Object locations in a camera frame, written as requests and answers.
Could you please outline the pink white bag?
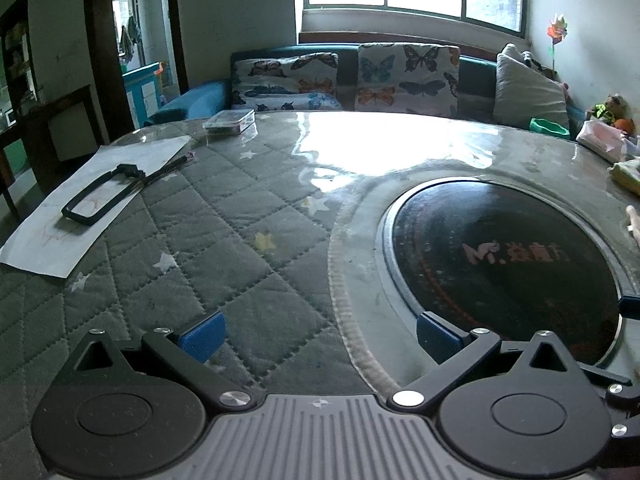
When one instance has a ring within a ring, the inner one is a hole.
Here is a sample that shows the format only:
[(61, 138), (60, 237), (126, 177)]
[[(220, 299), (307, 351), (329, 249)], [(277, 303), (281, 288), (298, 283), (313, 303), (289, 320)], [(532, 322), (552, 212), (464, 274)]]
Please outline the pink white bag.
[(586, 120), (582, 124), (576, 141), (600, 155), (608, 162), (620, 162), (627, 154), (623, 133), (604, 122)]

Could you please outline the blue cabinet in doorway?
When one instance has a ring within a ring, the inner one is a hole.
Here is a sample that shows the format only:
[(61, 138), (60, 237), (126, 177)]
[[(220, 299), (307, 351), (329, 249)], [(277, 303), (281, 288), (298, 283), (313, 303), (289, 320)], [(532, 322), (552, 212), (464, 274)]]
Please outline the blue cabinet in doorway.
[(162, 107), (160, 74), (163, 65), (160, 62), (130, 70), (122, 75), (126, 96), (134, 126), (141, 128)]

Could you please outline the right butterfly print cushion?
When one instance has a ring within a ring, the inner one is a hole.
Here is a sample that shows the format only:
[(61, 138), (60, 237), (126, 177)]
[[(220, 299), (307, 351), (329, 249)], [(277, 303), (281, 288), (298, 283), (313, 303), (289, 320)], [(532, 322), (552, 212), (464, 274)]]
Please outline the right butterfly print cushion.
[(358, 48), (355, 108), (454, 117), (460, 49), (415, 42), (371, 42)]

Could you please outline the dark wooden cabinet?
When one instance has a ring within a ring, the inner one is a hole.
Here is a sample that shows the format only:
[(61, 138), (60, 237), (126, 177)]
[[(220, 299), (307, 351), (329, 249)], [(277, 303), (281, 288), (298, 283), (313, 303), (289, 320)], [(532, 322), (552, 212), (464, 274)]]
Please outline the dark wooden cabinet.
[[(105, 144), (88, 84), (49, 100), (35, 74), (28, 26), (28, 0), (16, 0), (1, 15), (1, 56), (15, 122), (1, 133), (1, 145), (20, 141), (43, 193), (50, 193)], [(55, 146), (52, 122), (77, 110), (84, 113), (92, 145), (63, 158)]]

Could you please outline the green plastic bowl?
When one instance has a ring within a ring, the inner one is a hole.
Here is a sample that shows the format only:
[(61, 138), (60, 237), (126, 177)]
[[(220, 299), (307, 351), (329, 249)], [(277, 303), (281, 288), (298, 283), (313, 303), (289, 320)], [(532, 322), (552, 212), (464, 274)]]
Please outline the green plastic bowl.
[(555, 138), (570, 140), (570, 130), (551, 120), (544, 118), (532, 118), (529, 122), (529, 130), (544, 134), (545, 136), (554, 136)]

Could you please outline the grey plain pillow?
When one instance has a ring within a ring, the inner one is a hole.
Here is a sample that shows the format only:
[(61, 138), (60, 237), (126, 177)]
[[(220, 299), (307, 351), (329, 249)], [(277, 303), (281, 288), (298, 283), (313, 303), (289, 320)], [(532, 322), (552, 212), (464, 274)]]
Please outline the grey plain pillow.
[(507, 44), (497, 55), (492, 116), (498, 124), (527, 129), (533, 118), (568, 128), (568, 90), (524, 62), (523, 53)]

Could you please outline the colourful pinwheel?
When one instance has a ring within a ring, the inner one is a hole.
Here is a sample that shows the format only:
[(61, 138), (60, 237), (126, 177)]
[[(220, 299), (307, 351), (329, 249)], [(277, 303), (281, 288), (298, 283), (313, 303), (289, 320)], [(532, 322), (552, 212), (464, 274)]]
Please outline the colourful pinwheel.
[(547, 36), (549, 37), (551, 44), (549, 48), (551, 68), (555, 70), (555, 50), (556, 46), (560, 44), (567, 36), (568, 24), (563, 14), (555, 14), (554, 18), (549, 21), (547, 27)]

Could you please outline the clear plastic box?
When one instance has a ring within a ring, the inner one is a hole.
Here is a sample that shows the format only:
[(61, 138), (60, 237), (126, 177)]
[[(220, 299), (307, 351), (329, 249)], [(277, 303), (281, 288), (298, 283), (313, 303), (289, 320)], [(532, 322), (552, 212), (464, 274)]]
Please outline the clear plastic box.
[(255, 122), (255, 111), (221, 110), (203, 122), (203, 128), (213, 134), (240, 134)]

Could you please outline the teddy bear toy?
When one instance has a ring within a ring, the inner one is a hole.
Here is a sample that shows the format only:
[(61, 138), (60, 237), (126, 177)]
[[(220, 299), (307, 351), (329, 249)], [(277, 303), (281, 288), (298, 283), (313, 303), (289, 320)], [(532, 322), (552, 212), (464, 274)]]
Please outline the teddy bear toy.
[(586, 111), (587, 120), (598, 120), (614, 127), (626, 136), (633, 136), (634, 121), (628, 116), (627, 103), (620, 94), (609, 94), (602, 103), (594, 104)]

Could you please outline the white paper sheet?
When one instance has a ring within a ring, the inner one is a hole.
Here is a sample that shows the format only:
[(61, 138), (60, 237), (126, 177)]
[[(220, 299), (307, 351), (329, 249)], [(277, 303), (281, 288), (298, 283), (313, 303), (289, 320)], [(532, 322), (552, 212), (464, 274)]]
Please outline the white paper sheet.
[(177, 166), (188, 136), (104, 146), (56, 188), (1, 248), (12, 268), (68, 278), (99, 235), (145, 184)]

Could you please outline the black round glass hotplate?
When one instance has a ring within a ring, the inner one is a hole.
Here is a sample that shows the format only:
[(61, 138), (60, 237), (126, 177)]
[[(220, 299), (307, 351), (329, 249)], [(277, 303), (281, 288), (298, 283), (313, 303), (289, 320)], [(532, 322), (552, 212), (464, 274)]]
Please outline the black round glass hotplate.
[(604, 239), (555, 200), (500, 182), (431, 180), (396, 198), (380, 228), (408, 325), (432, 311), (453, 330), (510, 341), (551, 330), (588, 365), (614, 354), (618, 303), (634, 288)]

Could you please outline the butterfly print cushion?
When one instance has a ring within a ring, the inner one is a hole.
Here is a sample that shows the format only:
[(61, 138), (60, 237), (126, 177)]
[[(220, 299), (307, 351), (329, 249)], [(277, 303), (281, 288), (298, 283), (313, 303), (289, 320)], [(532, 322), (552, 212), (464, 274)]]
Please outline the butterfly print cushion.
[(355, 108), (454, 117), (460, 49), (415, 42), (371, 42), (358, 48)]
[(231, 106), (255, 112), (341, 110), (336, 97), (338, 55), (248, 58), (232, 66)]

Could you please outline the left butterfly print cushion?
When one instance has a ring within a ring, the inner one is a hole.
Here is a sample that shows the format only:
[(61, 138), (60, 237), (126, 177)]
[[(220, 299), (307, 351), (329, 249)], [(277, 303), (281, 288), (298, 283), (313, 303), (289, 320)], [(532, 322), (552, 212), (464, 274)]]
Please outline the left butterfly print cushion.
[(248, 58), (232, 66), (231, 106), (255, 112), (341, 110), (336, 97), (338, 55)]

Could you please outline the yellow-green patterned garment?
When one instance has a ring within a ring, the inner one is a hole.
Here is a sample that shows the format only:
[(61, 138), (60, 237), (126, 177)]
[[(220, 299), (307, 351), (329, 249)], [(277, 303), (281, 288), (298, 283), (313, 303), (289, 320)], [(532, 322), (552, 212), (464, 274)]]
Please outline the yellow-green patterned garment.
[(638, 158), (616, 162), (609, 170), (612, 180), (627, 191), (640, 195), (640, 160)]

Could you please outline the blue sofa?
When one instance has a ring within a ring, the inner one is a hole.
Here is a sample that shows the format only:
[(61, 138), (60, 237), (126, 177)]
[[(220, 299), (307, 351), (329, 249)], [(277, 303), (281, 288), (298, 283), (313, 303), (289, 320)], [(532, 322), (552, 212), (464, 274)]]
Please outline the blue sofa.
[[(207, 118), (231, 106), (232, 66), (236, 61), (248, 58), (289, 58), (314, 52), (333, 52), (338, 55), (336, 97), (341, 103), (341, 110), (352, 112), (355, 108), (355, 94), (358, 79), (358, 48), (362, 44), (299, 44), (298, 46), (236, 52), (231, 58), (231, 76), (228, 79), (214, 80), (178, 96), (170, 103), (162, 106), (146, 122), (148, 125), (159, 125), (165, 122)], [(544, 76), (551, 79), (547, 67), (537, 62), (536, 58), (524, 51), (524, 62), (533, 66)], [(498, 124), (492, 116), (496, 93), (497, 62), (473, 58), (460, 52), (460, 68), (458, 82), (457, 119), (472, 122)], [(580, 124), (580, 111), (567, 97), (567, 115), (570, 135), (574, 136)]]

